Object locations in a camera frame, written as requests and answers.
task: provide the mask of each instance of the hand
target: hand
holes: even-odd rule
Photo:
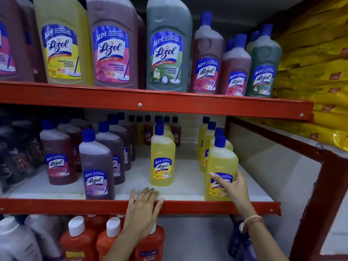
[[[209,175],[213,180],[224,187],[231,201],[235,204],[237,211],[244,219],[251,215],[257,215],[249,199],[246,179],[239,169],[237,170],[236,180],[232,183],[224,180],[221,176],[213,172],[209,172]]]
[[[164,199],[154,207],[154,201],[159,192],[154,191],[154,188],[145,188],[134,201],[135,189],[132,189],[129,197],[128,208],[126,211],[125,224],[122,232],[132,234],[139,242],[144,237],[148,236],[154,226],[159,210],[163,205]]]

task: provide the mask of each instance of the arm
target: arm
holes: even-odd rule
[[[134,201],[132,189],[122,232],[116,238],[104,261],[127,261],[137,243],[146,237],[154,226],[164,199],[154,207],[158,191],[144,189]]]
[[[249,199],[245,177],[239,170],[236,181],[232,183],[212,172],[209,175],[226,189],[228,196],[244,219],[257,215]],[[289,261],[263,223],[252,222],[248,233],[258,261]]]

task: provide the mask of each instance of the white bottle cap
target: white bottle cap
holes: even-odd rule
[[[19,224],[16,222],[13,216],[6,217],[0,221],[0,235],[10,233],[18,226]]]
[[[84,218],[82,216],[72,218],[68,224],[68,227],[71,237],[79,236],[85,230]]]
[[[107,236],[116,237],[121,230],[121,220],[119,217],[112,217],[107,221]]]
[[[156,223],[154,223],[153,228],[151,229],[149,235],[153,234],[154,232],[156,232]]]

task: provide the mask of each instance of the green lizol bottle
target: green lizol bottle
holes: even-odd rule
[[[245,96],[271,96],[273,82],[276,78],[281,60],[281,47],[271,39],[273,24],[262,26],[261,35],[255,41],[251,52],[251,69]]]

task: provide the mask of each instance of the white shelf surface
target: white shelf surface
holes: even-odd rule
[[[227,246],[233,229],[228,215],[161,215],[164,228],[164,261],[227,261]]]
[[[195,160],[196,144],[182,143],[176,148],[173,184],[167,187],[155,187],[159,191],[158,199],[176,201],[204,201],[204,183]],[[239,166],[248,183],[248,192],[252,202],[273,202],[272,198]],[[51,185],[48,182],[46,167],[38,169],[39,173],[19,183],[2,198],[14,199],[85,199],[83,177],[68,185]],[[128,200],[132,188],[139,194],[150,184],[150,146],[137,149],[137,159],[132,162],[132,169],[126,171],[126,181],[115,186],[115,200]]]

